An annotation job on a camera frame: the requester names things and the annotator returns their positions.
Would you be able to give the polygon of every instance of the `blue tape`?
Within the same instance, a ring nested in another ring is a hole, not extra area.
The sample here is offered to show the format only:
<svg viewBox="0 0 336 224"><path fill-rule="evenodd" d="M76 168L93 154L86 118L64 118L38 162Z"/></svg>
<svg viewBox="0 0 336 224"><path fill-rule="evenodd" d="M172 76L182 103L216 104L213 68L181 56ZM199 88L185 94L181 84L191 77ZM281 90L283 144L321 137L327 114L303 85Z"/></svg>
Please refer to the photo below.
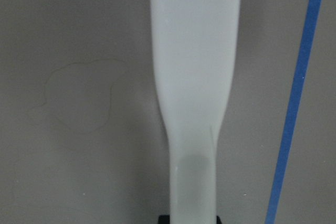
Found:
<svg viewBox="0 0 336 224"><path fill-rule="evenodd" d="M265 224L275 221L321 0L309 0Z"/></svg>

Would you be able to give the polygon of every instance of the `stain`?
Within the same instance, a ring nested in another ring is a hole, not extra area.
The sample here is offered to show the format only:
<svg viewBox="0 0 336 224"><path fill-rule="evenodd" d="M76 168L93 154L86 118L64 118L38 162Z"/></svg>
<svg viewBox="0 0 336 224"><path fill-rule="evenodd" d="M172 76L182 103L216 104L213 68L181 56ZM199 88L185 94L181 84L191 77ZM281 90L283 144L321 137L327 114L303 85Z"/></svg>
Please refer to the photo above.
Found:
<svg viewBox="0 0 336 224"><path fill-rule="evenodd" d="M125 62L115 59L71 63L57 69L45 82L45 102L30 109L28 116L36 124L53 116L75 132L93 132L107 123L113 84L125 71Z"/></svg>

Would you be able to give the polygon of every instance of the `white handle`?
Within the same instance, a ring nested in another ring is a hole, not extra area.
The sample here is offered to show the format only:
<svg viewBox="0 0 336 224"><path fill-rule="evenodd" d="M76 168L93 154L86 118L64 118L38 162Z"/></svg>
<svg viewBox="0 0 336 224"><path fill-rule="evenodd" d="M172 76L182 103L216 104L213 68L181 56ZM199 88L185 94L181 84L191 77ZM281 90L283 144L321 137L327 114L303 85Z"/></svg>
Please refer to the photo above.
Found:
<svg viewBox="0 0 336 224"><path fill-rule="evenodd" d="M239 0L151 0L154 74L170 147L171 224L216 223L217 139Z"/></svg>

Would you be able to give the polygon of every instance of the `black base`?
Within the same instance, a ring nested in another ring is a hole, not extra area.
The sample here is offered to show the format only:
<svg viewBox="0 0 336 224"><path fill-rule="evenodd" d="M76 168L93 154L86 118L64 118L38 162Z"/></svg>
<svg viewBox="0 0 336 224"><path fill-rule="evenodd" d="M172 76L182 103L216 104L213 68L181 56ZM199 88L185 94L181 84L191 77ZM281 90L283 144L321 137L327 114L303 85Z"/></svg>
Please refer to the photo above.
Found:
<svg viewBox="0 0 336 224"><path fill-rule="evenodd" d="M217 224L222 224L221 219L217 216ZM169 215L160 215L157 224L169 224Z"/></svg>

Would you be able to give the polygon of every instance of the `white plastic object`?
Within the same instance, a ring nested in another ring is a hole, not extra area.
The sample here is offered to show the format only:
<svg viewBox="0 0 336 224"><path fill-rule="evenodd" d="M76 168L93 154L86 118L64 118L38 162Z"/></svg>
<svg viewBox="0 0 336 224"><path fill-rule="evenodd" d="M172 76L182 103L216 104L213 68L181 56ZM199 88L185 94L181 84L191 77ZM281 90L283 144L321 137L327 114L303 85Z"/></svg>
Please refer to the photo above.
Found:
<svg viewBox="0 0 336 224"><path fill-rule="evenodd" d="M216 223L216 146L239 0L151 0L154 75L169 138L170 223Z"/></svg>

